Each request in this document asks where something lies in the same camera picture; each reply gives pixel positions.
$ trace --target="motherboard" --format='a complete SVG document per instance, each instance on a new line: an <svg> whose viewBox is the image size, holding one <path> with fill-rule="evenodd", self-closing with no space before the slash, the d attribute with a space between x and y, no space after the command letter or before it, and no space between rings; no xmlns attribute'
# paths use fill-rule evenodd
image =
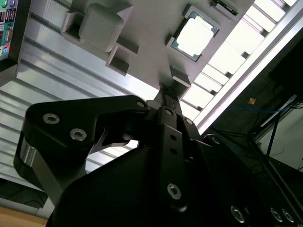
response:
<svg viewBox="0 0 303 227"><path fill-rule="evenodd" d="M0 60L9 55L18 0L0 0Z"/></svg>

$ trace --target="corrugated metal panel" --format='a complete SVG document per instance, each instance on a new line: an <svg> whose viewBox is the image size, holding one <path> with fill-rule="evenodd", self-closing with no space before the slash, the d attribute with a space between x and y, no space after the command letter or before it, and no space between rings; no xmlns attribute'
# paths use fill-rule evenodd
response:
<svg viewBox="0 0 303 227"><path fill-rule="evenodd" d="M60 27L71 2L32 1L19 73L0 88L0 177L26 186L34 187L18 176L13 157L30 105L130 94L148 100L154 99L158 92L132 76L124 77L110 70L105 67L105 61L62 37ZM114 157L111 149L92 154L86 169L91 172Z"/></svg>

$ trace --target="black cable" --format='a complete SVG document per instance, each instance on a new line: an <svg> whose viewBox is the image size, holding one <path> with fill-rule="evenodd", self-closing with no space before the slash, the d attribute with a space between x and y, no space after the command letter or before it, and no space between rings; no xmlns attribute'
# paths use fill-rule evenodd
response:
<svg viewBox="0 0 303 227"><path fill-rule="evenodd" d="M37 200L31 200L31 201L28 201L28 202L23 203L23 204L24 204L24 205L27 205L27 204L29 204L30 202L36 202L36 203L38 203L38 204L40 205L40 208L43 208L42 204L39 203Z"/></svg>
<svg viewBox="0 0 303 227"><path fill-rule="evenodd" d="M255 164L255 165L251 166L250 169L252 169L252 168L254 168L256 166L261 166L261 165L262 165L261 163Z"/></svg>
<svg viewBox="0 0 303 227"><path fill-rule="evenodd" d="M42 202L43 204L45 204L45 202L44 202L42 196L39 194L39 192L37 192L37 191L35 191L35 192L36 192L36 194L39 196L39 198L41 199L41 202Z"/></svg>
<svg viewBox="0 0 303 227"><path fill-rule="evenodd" d="M259 118L260 118L260 116L261 116L261 113L262 113L262 112L259 112L259 114L258 114L258 116L257 116L257 118L256 118L256 120L255 120L255 123L253 124L253 126L251 127L251 129L248 131L248 133L250 133L250 132L255 128L255 126L256 126L256 124L258 123L258 120L259 120Z"/></svg>
<svg viewBox="0 0 303 227"><path fill-rule="evenodd" d="M7 198L5 198L5 199L8 200L9 198L11 198L11 197L13 197L13 196L15 196L15 195L17 195L17 194L23 192L23 191L26 191L26 190L27 190L27 189L19 190L19 191L15 192L15 193L11 194L9 197L7 197Z"/></svg>
<svg viewBox="0 0 303 227"><path fill-rule="evenodd" d="M283 154L283 153L284 153L284 150L285 150L285 149L283 149L283 151L282 151L282 152L280 152L280 153L273 154L272 156L275 156L275 155L281 155L281 154Z"/></svg>

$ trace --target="blue cable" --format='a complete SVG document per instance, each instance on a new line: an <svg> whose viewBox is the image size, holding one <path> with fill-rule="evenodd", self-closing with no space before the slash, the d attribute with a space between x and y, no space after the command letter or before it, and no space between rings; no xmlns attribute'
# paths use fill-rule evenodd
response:
<svg viewBox="0 0 303 227"><path fill-rule="evenodd" d="M229 111L229 110L236 110L236 109L241 109L241 110L252 110L252 111L257 111L257 112L262 112L262 113L278 113L278 112L283 112L283 111L285 111L285 110L288 110L288 109L290 109L290 107L291 107L291 104L287 105L287 106L286 106L284 109L282 109L282 110L270 111L270 110L260 110L260 109L257 109L257 108L255 108L255 107L234 106L234 107L230 107L230 108L224 110L223 113L224 113L224 112L227 112L227 111Z"/></svg>
<svg viewBox="0 0 303 227"><path fill-rule="evenodd" d="M291 104L287 105L285 108L283 108L282 110L276 110L276 111L269 111L269 110L260 110L260 109L257 109L255 107L245 107L245 106L234 106L234 107L230 107L226 110L223 111L226 112L226 111L229 111L229 110L235 110L235 109L242 109L242 110L252 110L252 111L258 111L258 112L262 112L262 113L278 113L278 112L283 112L285 110L288 110L291 108ZM214 121L214 124L213 124L213 128L216 129L216 121ZM239 150L236 149L236 148L232 148L230 146L228 146L229 149L233 150L235 153L239 153Z"/></svg>

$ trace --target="screw hole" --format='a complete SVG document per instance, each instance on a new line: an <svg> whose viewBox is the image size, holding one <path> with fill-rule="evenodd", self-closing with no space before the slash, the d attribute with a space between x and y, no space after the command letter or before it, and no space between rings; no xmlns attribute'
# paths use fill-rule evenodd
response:
<svg viewBox="0 0 303 227"><path fill-rule="evenodd" d="M47 117L47 119L48 119L50 122L55 122L55 121L57 120L54 116L49 116L49 117Z"/></svg>
<svg viewBox="0 0 303 227"><path fill-rule="evenodd" d="M190 120L190 119L186 119L186 122L188 123L188 124L190 124L190 125L192 125L193 124L193 122Z"/></svg>
<svg viewBox="0 0 303 227"><path fill-rule="evenodd" d="M176 155L178 152L175 149L170 149L171 153Z"/></svg>
<svg viewBox="0 0 303 227"><path fill-rule="evenodd" d="M142 102L139 102L139 101L137 102L137 105L140 106L140 107L145 107L145 105Z"/></svg>
<svg viewBox="0 0 303 227"><path fill-rule="evenodd" d="M171 192L174 194L174 195L177 195L178 191L175 187L170 187L171 189Z"/></svg>
<svg viewBox="0 0 303 227"><path fill-rule="evenodd" d="M170 138L171 138L172 140L177 140L177 138L176 138L174 135L170 135Z"/></svg>
<svg viewBox="0 0 303 227"><path fill-rule="evenodd" d="M212 137L213 142L215 142L216 144L220 144L219 140L215 137Z"/></svg>
<svg viewBox="0 0 303 227"><path fill-rule="evenodd" d="M83 134L81 132L77 131L77 132L75 132L75 136L81 137L81 136L83 136Z"/></svg>
<svg viewBox="0 0 303 227"><path fill-rule="evenodd" d="M166 109L165 112L166 112L168 115L172 115L172 114L173 114L169 109Z"/></svg>

